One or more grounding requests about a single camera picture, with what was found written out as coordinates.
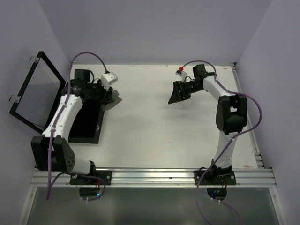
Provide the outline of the grey and cream sock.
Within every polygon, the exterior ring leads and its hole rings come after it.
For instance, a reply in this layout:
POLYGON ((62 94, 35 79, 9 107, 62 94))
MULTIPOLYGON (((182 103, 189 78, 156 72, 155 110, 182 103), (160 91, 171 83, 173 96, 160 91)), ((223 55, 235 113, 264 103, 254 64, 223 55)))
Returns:
POLYGON ((108 96, 105 98, 103 103, 103 110, 108 111, 113 109, 117 104, 119 104, 122 101, 120 98, 120 94, 117 90, 113 90, 108 96))

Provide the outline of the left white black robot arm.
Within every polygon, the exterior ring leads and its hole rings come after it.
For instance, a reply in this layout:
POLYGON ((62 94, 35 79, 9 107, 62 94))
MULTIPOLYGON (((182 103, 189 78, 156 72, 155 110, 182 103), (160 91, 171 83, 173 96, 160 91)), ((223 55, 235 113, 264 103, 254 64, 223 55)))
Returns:
POLYGON ((97 83, 90 80, 92 71, 76 69, 75 76, 61 92, 57 110, 40 136, 31 140, 36 167, 40 171, 77 174, 87 183, 97 180, 94 162, 75 156, 68 143, 71 128, 85 103, 95 102, 102 107, 113 103, 112 84, 118 78, 114 73, 105 72, 97 83))

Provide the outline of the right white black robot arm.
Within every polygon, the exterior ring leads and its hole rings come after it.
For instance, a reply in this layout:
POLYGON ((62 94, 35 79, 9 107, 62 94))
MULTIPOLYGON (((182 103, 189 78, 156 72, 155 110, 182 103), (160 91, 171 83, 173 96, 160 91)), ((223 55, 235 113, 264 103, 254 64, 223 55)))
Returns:
POLYGON ((194 78, 187 81, 183 67, 176 71, 181 80, 173 83, 169 104, 182 102, 191 98, 193 93, 206 91, 217 101, 216 126, 219 130, 217 152, 209 168, 201 167, 194 171, 195 183, 198 185, 235 185, 232 169, 232 157, 237 135, 248 123, 247 99, 241 94, 226 90, 219 83, 214 72, 208 72, 203 64, 193 67, 194 78))

